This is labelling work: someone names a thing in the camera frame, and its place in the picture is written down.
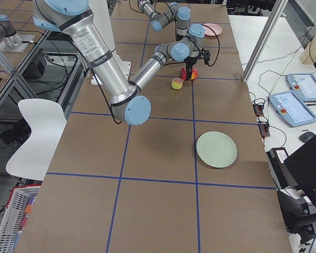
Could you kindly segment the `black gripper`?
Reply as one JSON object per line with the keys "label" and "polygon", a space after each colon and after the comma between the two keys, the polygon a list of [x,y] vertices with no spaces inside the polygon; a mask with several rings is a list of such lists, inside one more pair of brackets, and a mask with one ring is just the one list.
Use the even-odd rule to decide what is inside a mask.
{"label": "black gripper", "polygon": [[209,50],[200,49],[199,51],[193,51],[189,57],[184,60],[186,64],[186,69],[192,69],[193,65],[197,63],[198,60],[203,60],[204,64],[209,66],[211,53]]}

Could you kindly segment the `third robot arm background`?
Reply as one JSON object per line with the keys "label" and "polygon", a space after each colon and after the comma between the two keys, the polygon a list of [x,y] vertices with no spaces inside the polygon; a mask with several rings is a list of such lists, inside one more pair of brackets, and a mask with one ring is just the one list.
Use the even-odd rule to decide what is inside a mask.
{"label": "third robot arm background", "polygon": [[0,14],[0,50],[7,53],[23,52],[29,41],[33,41],[34,35],[20,34],[12,25],[9,18]]}

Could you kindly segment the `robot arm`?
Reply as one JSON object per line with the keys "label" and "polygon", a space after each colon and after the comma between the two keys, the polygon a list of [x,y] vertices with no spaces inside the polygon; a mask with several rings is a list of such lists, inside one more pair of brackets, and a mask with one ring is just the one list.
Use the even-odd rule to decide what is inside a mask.
{"label": "robot arm", "polygon": [[190,23],[189,8],[171,3],[161,14],[154,9],[153,3],[138,1],[137,5],[156,32],[176,22],[176,41],[157,46],[144,66],[128,79],[123,74],[120,59],[105,42],[107,34],[97,30],[88,1],[33,1],[35,26],[62,32],[72,39],[88,68],[108,91],[110,111],[116,119],[129,125],[143,124],[150,116],[151,104],[140,94],[141,89],[171,60],[195,64],[205,35],[203,25]]}
{"label": "robot arm", "polygon": [[174,23],[175,39],[177,41],[180,41],[187,34],[191,18],[191,11],[188,7],[172,2],[167,4],[167,10],[164,13],[160,13],[156,10],[154,1],[137,1],[137,5],[139,10],[149,18],[156,32]]}

